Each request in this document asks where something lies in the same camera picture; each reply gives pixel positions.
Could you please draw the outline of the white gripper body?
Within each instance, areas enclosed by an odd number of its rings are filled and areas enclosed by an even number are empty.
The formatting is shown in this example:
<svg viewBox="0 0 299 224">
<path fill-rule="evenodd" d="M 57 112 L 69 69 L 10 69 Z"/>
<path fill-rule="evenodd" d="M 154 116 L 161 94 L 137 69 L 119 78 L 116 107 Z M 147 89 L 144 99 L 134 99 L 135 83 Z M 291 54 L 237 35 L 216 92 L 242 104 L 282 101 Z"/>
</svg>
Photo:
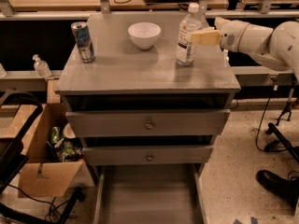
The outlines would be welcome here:
<svg viewBox="0 0 299 224">
<path fill-rule="evenodd" d="M 221 32 L 221 47 L 232 52 L 238 52 L 241 37 L 249 26 L 249 23 L 239 20 L 230 21 L 217 17 L 214 20 L 214 25 Z"/>
</svg>

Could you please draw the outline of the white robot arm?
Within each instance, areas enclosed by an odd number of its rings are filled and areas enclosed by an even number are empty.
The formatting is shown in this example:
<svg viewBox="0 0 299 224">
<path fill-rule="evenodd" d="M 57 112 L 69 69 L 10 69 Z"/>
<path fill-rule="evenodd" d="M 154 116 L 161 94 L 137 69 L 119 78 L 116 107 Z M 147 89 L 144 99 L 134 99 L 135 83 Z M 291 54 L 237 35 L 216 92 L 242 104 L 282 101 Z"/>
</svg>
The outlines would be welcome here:
<svg viewBox="0 0 299 224">
<path fill-rule="evenodd" d="M 231 52 L 241 52 L 261 66 L 275 71 L 291 70 L 299 80 L 299 23 L 285 21 L 275 29 L 246 21 L 217 17 L 215 28 L 188 32 L 193 44 L 219 44 Z"/>
</svg>

